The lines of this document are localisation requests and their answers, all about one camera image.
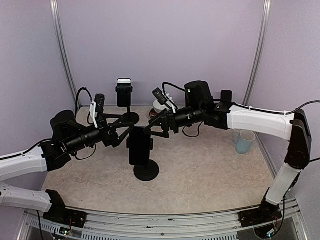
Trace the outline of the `black phone blue edge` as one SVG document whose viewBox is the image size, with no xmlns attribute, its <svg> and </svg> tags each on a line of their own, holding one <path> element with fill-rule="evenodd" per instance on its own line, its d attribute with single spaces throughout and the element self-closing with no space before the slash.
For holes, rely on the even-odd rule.
<svg viewBox="0 0 320 240">
<path fill-rule="evenodd" d="M 149 165 L 151 136 L 145 134 L 144 129 L 144 127 L 135 126 L 127 140 L 129 164 L 132 166 L 147 167 Z"/>
</svg>

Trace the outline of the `tall black phone stand front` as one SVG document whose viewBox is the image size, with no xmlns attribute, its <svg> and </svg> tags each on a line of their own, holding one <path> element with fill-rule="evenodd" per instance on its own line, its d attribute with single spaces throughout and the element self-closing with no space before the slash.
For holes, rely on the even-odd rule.
<svg viewBox="0 0 320 240">
<path fill-rule="evenodd" d="M 131 94 L 132 86 L 117 86 L 115 91 L 117 93 L 117 106 L 120 108 L 126 108 L 127 113 L 124 114 L 124 119 L 126 122 L 137 124 L 140 117 L 137 113 L 131 111 Z"/>
</svg>

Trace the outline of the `tall black phone stand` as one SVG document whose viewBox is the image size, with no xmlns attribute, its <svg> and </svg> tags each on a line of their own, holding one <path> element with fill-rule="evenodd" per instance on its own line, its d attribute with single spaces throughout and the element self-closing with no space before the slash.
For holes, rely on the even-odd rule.
<svg viewBox="0 0 320 240">
<path fill-rule="evenodd" d="M 126 108 L 127 113 L 124 114 L 124 119 L 126 122 L 137 124 L 140 117 L 137 113 L 131 111 L 131 94 L 132 86 L 117 86 L 115 91 L 117 93 L 117 106 L 120 108 Z"/>
<path fill-rule="evenodd" d="M 151 138 L 150 139 L 150 160 L 149 160 L 148 166 L 132 165 L 134 176 L 142 182 L 150 182 L 154 180 L 160 172 L 160 168 L 158 164 L 151 159 L 151 151 L 153 150 L 153 148 L 154 148 L 154 140 Z"/>
</svg>

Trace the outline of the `black phone white edge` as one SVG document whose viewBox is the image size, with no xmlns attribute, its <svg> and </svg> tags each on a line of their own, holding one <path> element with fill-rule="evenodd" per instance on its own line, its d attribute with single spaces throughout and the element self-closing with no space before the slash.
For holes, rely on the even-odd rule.
<svg viewBox="0 0 320 240">
<path fill-rule="evenodd" d="M 133 92 L 132 80 L 130 78 L 119 78 L 116 86 L 117 106 L 130 107 L 131 94 Z"/>
</svg>

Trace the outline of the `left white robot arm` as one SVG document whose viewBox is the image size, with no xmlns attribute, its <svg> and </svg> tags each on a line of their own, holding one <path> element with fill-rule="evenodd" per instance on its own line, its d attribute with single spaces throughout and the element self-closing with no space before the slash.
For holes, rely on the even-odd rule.
<svg viewBox="0 0 320 240">
<path fill-rule="evenodd" d="M 44 139 L 28 150 L 0 158 L 0 204 L 50 213 L 63 223 L 70 211 L 58 192 L 32 191 L 10 186 L 4 181 L 31 174 L 51 172 L 63 168 L 78 151 L 92 148 L 102 142 L 105 147 L 118 147 L 133 130 L 140 117 L 135 112 L 123 115 L 98 113 L 94 124 L 77 123 L 71 110 L 59 112 L 51 121 L 51 139 Z"/>
</svg>

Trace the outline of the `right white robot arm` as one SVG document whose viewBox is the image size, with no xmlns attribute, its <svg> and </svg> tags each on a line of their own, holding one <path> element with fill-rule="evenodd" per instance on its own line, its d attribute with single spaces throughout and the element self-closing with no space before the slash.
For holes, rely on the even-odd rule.
<svg viewBox="0 0 320 240">
<path fill-rule="evenodd" d="M 310 163 L 312 137 L 305 112 L 300 107 L 271 111 L 237 104 L 230 90 L 223 90 L 220 99 L 214 99 L 208 83 L 201 80 L 185 84 L 184 92 L 185 107 L 160 112 L 149 121 L 145 134 L 169 138 L 170 131 L 177 134 L 181 127 L 202 122 L 217 129 L 251 131 L 289 141 L 284 164 L 255 212 L 260 222 L 268 221 Z"/>
</svg>

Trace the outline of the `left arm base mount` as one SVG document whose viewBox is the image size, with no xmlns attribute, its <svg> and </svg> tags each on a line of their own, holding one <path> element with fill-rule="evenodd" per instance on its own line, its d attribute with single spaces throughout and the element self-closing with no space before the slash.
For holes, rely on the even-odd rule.
<svg viewBox="0 0 320 240">
<path fill-rule="evenodd" d="M 83 228 L 87 213 L 65 207 L 55 207 L 45 212 L 43 218 L 69 227 Z"/>
</svg>

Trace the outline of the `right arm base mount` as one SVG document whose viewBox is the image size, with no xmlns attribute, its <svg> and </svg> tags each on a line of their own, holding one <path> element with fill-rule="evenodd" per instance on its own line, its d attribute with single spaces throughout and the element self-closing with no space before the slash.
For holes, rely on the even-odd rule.
<svg viewBox="0 0 320 240">
<path fill-rule="evenodd" d="M 260 225 L 281 219 L 283 217 L 278 205 L 260 205 L 258 208 L 240 211 L 238 213 L 242 228 Z"/>
</svg>

